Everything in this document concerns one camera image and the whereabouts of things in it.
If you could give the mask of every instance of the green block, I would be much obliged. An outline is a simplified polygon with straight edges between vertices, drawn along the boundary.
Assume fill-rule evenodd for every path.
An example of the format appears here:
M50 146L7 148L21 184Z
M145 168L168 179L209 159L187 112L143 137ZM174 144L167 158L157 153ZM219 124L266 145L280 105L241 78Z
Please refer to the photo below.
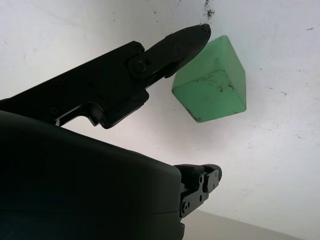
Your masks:
M229 38L209 42L181 68L172 93L198 123L244 112L246 74Z

